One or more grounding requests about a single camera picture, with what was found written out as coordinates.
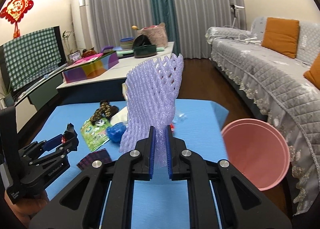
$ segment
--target plant pot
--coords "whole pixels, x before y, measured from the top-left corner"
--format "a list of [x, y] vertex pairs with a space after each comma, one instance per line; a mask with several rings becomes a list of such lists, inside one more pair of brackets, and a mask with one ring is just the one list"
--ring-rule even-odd
[[14, 100], [13, 100], [11, 94], [8, 94], [3, 100], [4, 100], [4, 103], [5, 103], [6, 107], [14, 105]]

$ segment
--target orange pillow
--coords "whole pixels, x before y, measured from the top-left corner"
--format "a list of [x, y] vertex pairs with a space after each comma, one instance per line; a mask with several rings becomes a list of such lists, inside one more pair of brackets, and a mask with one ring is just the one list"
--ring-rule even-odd
[[303, 76], [320, 90], [320, 54], [313, 62], [310, 70], [306, 71]]
[[268, 18], [262, 46], [296, 58], [299, 33], [299, 21]]

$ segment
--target wooden floor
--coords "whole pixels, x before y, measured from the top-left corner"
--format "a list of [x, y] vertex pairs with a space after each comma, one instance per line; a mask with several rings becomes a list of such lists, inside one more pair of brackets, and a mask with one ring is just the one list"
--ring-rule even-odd
[[[229, 110], [228, 123], [253, 118], [248, 107], [209, 59], [185, 59], [182, 83], [178, 98], [211, 100]], [[282, 183], [264, 192], [265, 195], [288, 215]]]

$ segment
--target woven storage basket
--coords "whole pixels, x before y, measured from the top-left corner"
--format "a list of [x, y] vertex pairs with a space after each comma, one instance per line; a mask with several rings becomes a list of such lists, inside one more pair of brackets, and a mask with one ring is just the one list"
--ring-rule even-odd
[[137, 30], [137, 34], [146, 35], [150, 40], [151, 44], [157, 47], [167, 47], [168, 46], [168, 36], [165, 26], [157, 26], [154, 28], [148, 28], [144, 30]]

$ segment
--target sofa armrest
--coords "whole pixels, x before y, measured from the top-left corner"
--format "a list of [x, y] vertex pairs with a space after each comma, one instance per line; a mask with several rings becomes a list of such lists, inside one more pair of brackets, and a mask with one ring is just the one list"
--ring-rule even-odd
[[207, 43], [212, 44], [212, 41], [218, 38], [223, 39], [238, 39], [239, 35], [243, 38], [247, 36], [252, 37], [249, 30], [238, 30], [232, 28], [210, 27], [205, 35]]

